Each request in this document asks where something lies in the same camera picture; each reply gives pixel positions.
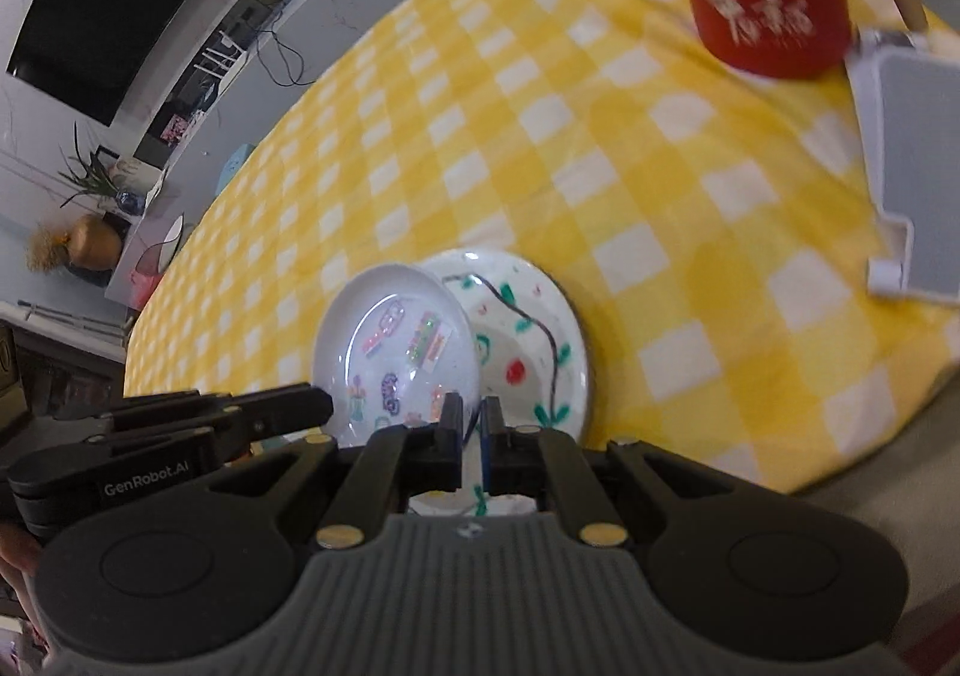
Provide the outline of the left hand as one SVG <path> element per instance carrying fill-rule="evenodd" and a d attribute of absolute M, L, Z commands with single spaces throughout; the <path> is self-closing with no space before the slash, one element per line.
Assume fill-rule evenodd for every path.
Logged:
<path fill-rule="evenodd" d="M 41 557 L 41 546 L 31 534 L 21 531 L 10 523 L 0 527 L 0 569 L 2 577 L 18 596 L 21 608 L 28 616 L 32 628 L 45 639 L 36 608 L 29 595 L 28 580 L 36 572 Z"/>

